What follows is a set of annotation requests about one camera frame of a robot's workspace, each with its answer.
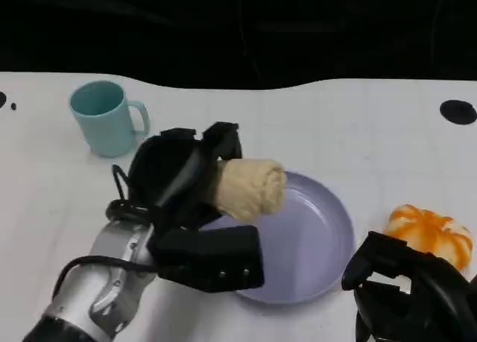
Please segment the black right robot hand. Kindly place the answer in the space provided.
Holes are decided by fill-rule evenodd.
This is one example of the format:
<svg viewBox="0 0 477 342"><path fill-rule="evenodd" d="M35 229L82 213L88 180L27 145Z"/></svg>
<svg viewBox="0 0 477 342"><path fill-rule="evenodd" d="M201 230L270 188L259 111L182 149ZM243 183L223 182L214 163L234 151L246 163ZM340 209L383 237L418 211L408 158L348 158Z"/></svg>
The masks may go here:
<svg viewBox="0 0 477 342"><path fill-rule="evenodd" d="M357 341L475 341L476 281L447 260L371 231L341 280Z"/></svg>

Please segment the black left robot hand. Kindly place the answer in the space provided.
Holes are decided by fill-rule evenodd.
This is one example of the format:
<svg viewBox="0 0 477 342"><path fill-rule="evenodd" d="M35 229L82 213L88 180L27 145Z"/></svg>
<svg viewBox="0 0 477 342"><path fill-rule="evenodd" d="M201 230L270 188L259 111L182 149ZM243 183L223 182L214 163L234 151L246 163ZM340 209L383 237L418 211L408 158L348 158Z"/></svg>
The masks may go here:
<svg viewBox="0 0 477 342"><path fill-rule="evenodd" d="M128 198L151 214L154 231L197 230L222 214L212 203L218 162L242 158L239 125L218 121L196 138L176 127L146 139L127 174Z"/></svg>

